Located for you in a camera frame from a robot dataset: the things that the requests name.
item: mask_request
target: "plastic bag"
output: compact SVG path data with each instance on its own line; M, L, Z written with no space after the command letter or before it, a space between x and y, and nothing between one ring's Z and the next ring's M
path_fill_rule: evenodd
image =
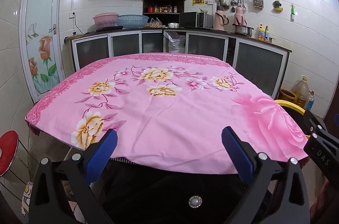
M150 20L150 23L147 23L144 28L163 28L162 22L157 18L154 20L153 18Z
M168 52L185 53L186 36L180 36L177 32L165 32L164 36L168 39Z

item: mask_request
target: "pink rose print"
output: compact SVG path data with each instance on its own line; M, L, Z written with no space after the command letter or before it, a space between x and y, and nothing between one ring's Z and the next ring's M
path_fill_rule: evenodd
M187 78L186 80L187 80L187 82L185 83L185 85L190 87L192 90L204 89L204 86L207 84L201 79Z
M261 95L242 94L232 99L231 107L235 124L246 134L256 152L265 152L273 160L287 161L287 154L298 160L307 157L303 148L307 138L273 99Z
M127 68L125 70L122 70L122 71L117 71L117 76L126 76L126 75L129 75L129 71L127 71Z

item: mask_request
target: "pink floral tablecloth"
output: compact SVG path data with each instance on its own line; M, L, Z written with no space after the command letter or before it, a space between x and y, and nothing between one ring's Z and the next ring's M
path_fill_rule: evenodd
M80 149L115 129L112 158L170 171L236 173L221 143L226 126L274 160L307 156L306 137L281 106L229 64L206 56L99 60L53 88L26 121Z

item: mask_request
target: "microwave oven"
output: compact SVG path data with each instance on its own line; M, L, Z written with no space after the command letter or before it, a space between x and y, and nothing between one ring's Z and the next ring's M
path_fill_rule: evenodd
M212 28L213 16L207 13L184 12L179 14L180 27Z

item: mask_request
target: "blue plastic basket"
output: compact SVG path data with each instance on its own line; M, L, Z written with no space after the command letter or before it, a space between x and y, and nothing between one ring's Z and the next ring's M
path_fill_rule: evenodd
M146 25L148 17L145 15L120 15L117 20L117 26L123 26L126 29L141 28Z

